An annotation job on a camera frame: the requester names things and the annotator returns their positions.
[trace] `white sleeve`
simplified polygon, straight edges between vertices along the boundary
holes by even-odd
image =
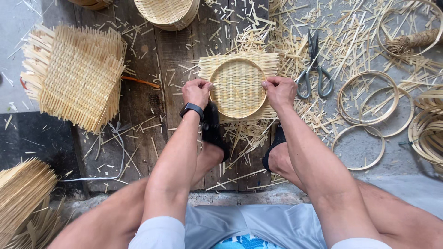
[[[337,242],[331,249],[392,249],[389,245],[374,239],[351,238]]]
[[[184,249],[185,226],[176,218],[160,216],[139,227],[129,249]]]

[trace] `blue patterned fabric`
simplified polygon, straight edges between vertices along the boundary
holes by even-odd
[[[235,236],[216,244],[212,249],[284,249],[253,235]]]

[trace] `black watch strap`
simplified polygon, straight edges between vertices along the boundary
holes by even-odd
[[[182,110],[180,111],[180,117],[183,118],[183,116],[185,115],[185,113],[189,110],[194,110],[196,111],[199,115],[200,115],[200,120],[203,120],[203,110],[202,108],[200,108],[200,106],[198,105],[194,105],[192,103],[186,103],[186,105],[182,108]]]

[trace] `man's left hand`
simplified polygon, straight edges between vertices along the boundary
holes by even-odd
[[[204,110],[208,104],[209,91],[213,86],[213,83],[202,79],[186,82],[185,86],[182,88],[184,102],[198,105]]]

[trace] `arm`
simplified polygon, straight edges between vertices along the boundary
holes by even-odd
[[[295,112],[297,85],[283,77],[267,80],[262,85],[278,114],[292,166],[309,194],[328,247],[348,238],[381,240],[347,168]]]
[[[185,103],[204,109],[213,84],[196,79],[182,88]],[[158,216],[170,216],[185,223],[191,181],[197,164],[197,132],[200,116],[190,110],[166,144],[151,173],[144,196],[142,223]]]

